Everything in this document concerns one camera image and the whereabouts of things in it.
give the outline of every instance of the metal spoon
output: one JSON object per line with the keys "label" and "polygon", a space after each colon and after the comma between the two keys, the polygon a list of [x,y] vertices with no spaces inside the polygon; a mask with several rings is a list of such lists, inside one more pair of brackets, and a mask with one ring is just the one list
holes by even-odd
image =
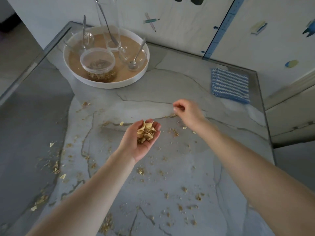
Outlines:
{"label": "metal spoon", "polygon": [[104,11],[103,11],[102,6],[100,5],[100,3],[99,3],[98,0],[95,0],[95,2],[98,4],[98,6],[99,6],[99,8],[100,8],[100,11],[102,12],[102,15],[103,15],[103,17],[104,17],[104,19],[105,19],[106,26],[107,26],[107,29],[108,29],[108,32],[109,32],[109,35],[110,35],[112,41],[114,42],[114,44],[115,44],[116,46],[118,46],[118,45],[119,45],[118,41],[117,41],[116,38],[111,34],[111,32],[110,32],[110,30],[109,30],[109,27],[108,27],[108,24],[107,24],[107,20],[106,20],[106,17],[105,17],[105,14],[104,14]]}
{"label": "metal spoon", "polygon": [[136,57],[135,57],[135,59],[133,60],[133,61],[130,61],[130,63],[128,64],[128,68],[129,69],[136,69],[136,58],[138,57],[138,55],[139,55],[139,53],[140,53],[140,51],[142,50],[142,48],[143,48],[143,46],[145,45],[145,43],[147,42],[147,39],[146,38],[144,38],[143,39],[143,41],[142,41],[142,44],[141,44],[141,46],[140,46],[140,49],[139,49],[139,51],[138,51],[138,53],[137,53],[137,55],[136,55]]}
{"label": "metal spoon", "polygon": [[86,27],[86,17],[85,17],[85,15],[84,15],[84,17],[83,17],[83,37],[82,37],[82,45],[83,45],[84,48],[86,48],[86,47],[85,47],[85,44],[84,44],[85,27]]}

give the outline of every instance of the tall glass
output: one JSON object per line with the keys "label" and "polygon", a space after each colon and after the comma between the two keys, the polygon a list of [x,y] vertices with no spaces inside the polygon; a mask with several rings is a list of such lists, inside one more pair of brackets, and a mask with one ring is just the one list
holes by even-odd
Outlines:
{"label": "tall glass", "polygon": [[[103,35],[107,49],[110,51],[118,51],[118,48],[121,46],[121,41],[119,32],[117,0],[95,0],[95,2],[97,7],[97,14],[100,19],[100,24],[103,27]],[[115,37],[118,45],[116,45],[112,41],[110,34]]]}

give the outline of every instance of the jar lid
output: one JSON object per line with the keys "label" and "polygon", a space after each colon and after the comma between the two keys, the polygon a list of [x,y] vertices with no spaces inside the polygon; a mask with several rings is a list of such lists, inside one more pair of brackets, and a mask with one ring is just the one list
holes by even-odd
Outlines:
{"label": "jar lid", "polygon": [[115,66],[114,54],[104,48],[91,48],[80,57],[82,67],[93,74],[104,74]]}

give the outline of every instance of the cloth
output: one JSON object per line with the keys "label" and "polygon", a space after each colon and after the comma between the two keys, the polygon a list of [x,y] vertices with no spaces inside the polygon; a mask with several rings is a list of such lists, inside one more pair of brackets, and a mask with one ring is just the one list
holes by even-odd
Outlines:
{"label": "cloth", "polygon": [[211,93],[219,98],[227,98],[248,104],[248,76],[223,69],[211,70]]}

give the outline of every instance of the hand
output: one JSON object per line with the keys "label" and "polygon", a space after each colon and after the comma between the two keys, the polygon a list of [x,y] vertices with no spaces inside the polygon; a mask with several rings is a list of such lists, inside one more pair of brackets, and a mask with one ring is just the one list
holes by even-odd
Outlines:
{"label": "hand", "polygon": [[[146,122],[153,122],[153,119],[148,119],[146,120]],[[138,144],[137,130],[142,127],[142,124],[143,120],[140,120],[128,127],[118,147],[119,151],[123,152],[124,154],[131,155],[136,162],[141,160],[148,153],[150,148],[153,146],[153,144],[161,134],[161,124],[159,124],[158,122],[154,122],[152,126],[157,132],[154,134],[153,139],[151,139],[149,142],[145,141],[142,144]]]}
{"label": "hand", "polygon": [[197,131],[200,123],[206,118],[202,114],[198,104],[187,99],[180,99],[173,103],[174,111],[183,120],[187,127]]}

